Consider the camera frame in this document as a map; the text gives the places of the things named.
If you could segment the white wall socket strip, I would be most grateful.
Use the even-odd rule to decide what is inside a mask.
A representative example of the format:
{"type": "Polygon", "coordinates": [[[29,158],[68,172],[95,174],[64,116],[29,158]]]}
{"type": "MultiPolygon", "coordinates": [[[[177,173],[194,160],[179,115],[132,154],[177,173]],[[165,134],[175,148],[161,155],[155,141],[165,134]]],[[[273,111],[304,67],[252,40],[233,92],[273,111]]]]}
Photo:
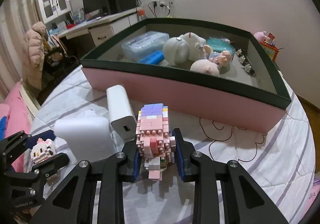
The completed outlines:
{"type": "Polygon", "coordinates": [[[173,7],[175,4],[175,0],[152,0],[152,3],[157,3],[157,6],[168,6],[173,7]]]}

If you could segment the pink doll figure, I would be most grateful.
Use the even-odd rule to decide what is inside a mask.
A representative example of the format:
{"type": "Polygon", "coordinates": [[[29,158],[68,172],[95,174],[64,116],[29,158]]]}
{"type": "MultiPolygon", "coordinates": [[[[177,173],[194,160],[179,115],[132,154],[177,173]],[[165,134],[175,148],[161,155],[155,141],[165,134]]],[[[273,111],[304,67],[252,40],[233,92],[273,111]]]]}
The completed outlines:
{"type": "Polygon", "coordinates": [[[214,52],[209,45],[195,45],[199,49],[199,59],[190,67],[190,71],[219,77],[221,68],[226,68],[231,63],[233,55],[224,50],[220,53],[214,52]]]}

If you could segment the clear plastic storage case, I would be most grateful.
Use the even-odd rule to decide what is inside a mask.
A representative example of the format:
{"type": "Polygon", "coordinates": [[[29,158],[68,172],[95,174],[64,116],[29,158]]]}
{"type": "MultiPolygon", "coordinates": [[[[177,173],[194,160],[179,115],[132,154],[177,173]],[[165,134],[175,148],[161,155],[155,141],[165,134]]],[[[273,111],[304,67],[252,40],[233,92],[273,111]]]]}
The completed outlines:
{"type": "Polygon", "coordinates": [[[161,51],[169,34],[158,31],[148,31],[121,44],[125,58],[135,62],[155,51],[161,51]]]}

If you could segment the pink purple brick figure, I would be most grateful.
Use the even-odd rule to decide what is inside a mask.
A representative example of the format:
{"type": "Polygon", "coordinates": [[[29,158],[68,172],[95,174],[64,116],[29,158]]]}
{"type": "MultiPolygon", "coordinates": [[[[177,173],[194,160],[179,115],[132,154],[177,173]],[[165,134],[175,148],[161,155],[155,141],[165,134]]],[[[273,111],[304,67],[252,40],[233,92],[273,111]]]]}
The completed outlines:
{"type": "Polygon", "coordinates": [[[170,133],[168,107],[146,104],[138,112],[136,146],[148,178],[161,181],[163,172],[175,163],[176,139],[170,133]]]}

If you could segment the white round speaker toy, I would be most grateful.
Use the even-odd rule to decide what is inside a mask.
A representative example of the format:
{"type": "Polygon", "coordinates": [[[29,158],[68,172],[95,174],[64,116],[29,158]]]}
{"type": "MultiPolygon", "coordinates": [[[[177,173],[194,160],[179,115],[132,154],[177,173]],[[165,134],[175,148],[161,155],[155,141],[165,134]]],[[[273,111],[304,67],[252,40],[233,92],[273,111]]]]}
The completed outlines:
{"type": "Polygon", "coordinates": [[[183,64],[189,55],[189,44],[181,37],[170,38],[163,45],[163,56],[170,65],[183,64]]]}

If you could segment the bottle with orange cap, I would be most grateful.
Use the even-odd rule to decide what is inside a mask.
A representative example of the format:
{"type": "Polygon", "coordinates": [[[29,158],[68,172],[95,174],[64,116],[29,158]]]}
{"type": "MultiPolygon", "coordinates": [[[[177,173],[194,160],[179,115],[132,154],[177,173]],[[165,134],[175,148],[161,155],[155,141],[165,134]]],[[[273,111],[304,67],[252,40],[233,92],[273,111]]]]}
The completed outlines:
{"type": "Polygon", "coordinates": [[[143,9],[138,10],[137,15],[138,15],[140,22],[146,19],[145,10],[143,10],[143,9]]]}

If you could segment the black computer monitor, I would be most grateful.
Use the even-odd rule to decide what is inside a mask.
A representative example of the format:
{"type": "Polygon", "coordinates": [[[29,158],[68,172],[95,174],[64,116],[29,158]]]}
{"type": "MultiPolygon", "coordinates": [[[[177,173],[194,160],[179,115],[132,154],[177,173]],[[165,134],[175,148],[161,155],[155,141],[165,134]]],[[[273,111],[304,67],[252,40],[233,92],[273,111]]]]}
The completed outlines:
{"type": "Polygon", "coordinates": [[[99,15],[111,15],[111,8],[108,0],[82,0],[84,6],[84,13],[98,11],[99,15]]]}

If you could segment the pink plush toy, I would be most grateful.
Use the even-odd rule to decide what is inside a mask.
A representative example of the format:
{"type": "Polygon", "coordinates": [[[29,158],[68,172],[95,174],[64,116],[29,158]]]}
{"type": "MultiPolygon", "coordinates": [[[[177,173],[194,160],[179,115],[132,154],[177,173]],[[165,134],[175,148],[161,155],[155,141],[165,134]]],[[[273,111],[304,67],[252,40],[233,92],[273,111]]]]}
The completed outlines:
{"type": "Polygon", "coordinates": [[[261,43],[264,42],[268,39],[267,35],[266,35],[266,31],[259,31],[253,34],[253,36],[255,37],[255,39],[261,43]]]}

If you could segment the white striped bed quilt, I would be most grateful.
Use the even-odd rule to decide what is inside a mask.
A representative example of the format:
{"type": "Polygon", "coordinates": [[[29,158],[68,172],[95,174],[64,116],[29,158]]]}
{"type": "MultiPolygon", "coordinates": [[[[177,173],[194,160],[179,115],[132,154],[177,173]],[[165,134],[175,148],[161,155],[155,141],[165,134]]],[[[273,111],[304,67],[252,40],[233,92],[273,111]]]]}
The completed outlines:
{"type": "MultiPolygon", "coordinates": [[[[171,128],[179,128],[195,149],[219,162],[238,161],[263,188],[289,223],[298,223],[308,204],[316,156],[311,126],[299,99],[289,89],[286,115],[267,134],[171,110],[171,128]]],[[[106,93],[91,88],[76,68],[48,96],[31,133],[51,129],[56,120],[88,110],[107,117],[106,93]]],[[[191,223],[194,184],[178,176],[175,165],[160,182],[140,176],[123,186],[126,223],[191,223]]]]}

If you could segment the teal pouch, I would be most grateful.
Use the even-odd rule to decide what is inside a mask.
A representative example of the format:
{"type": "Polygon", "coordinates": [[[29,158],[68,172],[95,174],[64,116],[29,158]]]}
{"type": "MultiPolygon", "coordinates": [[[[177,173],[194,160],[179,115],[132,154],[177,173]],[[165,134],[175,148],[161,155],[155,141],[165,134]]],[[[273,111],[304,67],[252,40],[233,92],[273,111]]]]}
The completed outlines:
{"type": "Polygon", "coordinates": [[[210,37],[207,42],[213,52],[208,55],[209,59],[214,59],[219,55],[225,56],[227,58],[227,63],[231,63],[235,48],[231,45],[231,41],[228,38],[213,38],[210,37]]]}

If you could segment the blue plastic case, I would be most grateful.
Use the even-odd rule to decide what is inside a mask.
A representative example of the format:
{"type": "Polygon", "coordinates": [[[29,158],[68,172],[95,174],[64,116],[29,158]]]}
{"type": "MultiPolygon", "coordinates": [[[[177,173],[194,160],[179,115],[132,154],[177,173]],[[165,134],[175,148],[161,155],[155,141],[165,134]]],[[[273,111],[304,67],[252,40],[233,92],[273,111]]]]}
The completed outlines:
{"type": "Polygon", "coordinates": [[[149,64],[149,65],[158,65],[161,61],[164,60],[163,52],[162,51],[154,51],[153,53],[149,54],[148,56],[142,58],[138,61],[139,64],[149,64]]]}

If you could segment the red storage crate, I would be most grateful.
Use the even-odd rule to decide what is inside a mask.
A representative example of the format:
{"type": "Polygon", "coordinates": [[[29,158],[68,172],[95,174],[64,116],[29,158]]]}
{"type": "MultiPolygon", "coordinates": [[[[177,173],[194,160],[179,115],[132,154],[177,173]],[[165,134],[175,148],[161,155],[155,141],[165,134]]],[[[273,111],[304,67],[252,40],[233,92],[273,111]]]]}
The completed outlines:
{"type": "Polygon", "coordinates": [[[274,44],[269,43],[268,41],[263,41],[260,43],[260,45],[263,47],[264,51],[267,53],[269,58],[273,62],[275,62],[279,53],[278,48],[274,44]]]}

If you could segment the white pink brick cat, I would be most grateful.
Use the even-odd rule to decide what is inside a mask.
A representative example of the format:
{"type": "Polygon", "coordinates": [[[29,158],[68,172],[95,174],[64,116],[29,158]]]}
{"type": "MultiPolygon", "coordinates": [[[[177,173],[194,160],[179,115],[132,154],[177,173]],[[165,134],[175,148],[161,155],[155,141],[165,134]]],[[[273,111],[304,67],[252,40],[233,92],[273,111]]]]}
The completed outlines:
{"type": "Polygon", "coordinates": [[[55,155],[55,143],[49,138],[46,140],[39,138],[30,152],[30,157],[33,164],[39,164],[55,155]]]}

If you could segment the white glass door cabinet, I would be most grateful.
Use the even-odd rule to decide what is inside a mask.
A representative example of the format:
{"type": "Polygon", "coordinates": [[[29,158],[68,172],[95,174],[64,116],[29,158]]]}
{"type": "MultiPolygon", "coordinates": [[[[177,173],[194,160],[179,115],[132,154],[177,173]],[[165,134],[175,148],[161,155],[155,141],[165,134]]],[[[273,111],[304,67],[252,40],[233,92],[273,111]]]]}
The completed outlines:
{"type": "Polygon", "coordinates": [[[71,12],[68,0],[36,0],[36,6],[39,18],[44,24],[71,12]]]}

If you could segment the white desk with drawers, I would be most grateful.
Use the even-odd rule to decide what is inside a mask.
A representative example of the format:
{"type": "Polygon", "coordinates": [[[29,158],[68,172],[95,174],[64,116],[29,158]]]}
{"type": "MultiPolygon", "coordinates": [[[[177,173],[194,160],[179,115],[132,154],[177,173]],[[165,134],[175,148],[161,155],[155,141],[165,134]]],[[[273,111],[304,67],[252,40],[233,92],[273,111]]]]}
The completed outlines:
{"type": "Polygon", "coordinates": [[[95,46],[127,29],[138,22],[138,11],[142,8],[134,8],[124,12],[93,19],[73,26],[70,29],[60,31],[58,38],[72,39],[90,34],[95,46]]]}

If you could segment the white charger block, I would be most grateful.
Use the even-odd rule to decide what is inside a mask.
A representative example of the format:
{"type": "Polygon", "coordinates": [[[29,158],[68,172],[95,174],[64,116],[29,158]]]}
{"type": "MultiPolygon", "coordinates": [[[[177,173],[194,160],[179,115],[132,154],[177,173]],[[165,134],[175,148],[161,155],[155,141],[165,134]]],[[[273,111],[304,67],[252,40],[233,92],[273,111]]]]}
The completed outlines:
{"type": "Polygon", "coordinates": [[[79,161],[96,162],[116,153],[107,118],[88,110],[82,116],[58,119],[53,127],[55,136],[64,139],[79,161]]]}

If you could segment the pink black storage box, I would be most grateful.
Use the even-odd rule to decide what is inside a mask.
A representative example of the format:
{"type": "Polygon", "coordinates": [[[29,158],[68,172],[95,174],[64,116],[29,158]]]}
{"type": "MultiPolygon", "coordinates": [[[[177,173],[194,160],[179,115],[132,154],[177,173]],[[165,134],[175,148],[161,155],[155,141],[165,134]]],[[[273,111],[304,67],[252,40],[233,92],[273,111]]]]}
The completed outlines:
{"type": "Polygon", "coordinates": [[[277,68],[255,37],[232,26],[182,18],[149,18],[121,31],[80,60],[90,85],[97,90],[120,84],[132,100],[162,102],[170,109],[239,126],[270,131],[286,114],[291,96],[277,68]],[[193,32],[223,36],[244,50],[255,72],[249,82],[240,69],[235,77],[215,77],[187,69],[139,64],[122,56],[121,45],[146,31],[177,36],[193,32]]]}

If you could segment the white hair dryer toy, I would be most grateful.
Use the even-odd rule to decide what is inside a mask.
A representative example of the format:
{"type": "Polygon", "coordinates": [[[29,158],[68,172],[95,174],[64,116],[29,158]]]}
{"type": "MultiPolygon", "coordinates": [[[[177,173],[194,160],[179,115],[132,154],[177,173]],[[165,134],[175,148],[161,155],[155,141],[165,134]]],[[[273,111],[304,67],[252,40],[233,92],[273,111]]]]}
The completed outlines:
{"type": "Polygon", "coordinates": [[[180,38],[185,40],[189,45],[189,49],[190,49],[189,60],[190,61],[198,60],[200,56],[199,47],[201,45],[205,45],[206,40],[193,32],[187,32],[183,35],[180,35],[180,38]]]}

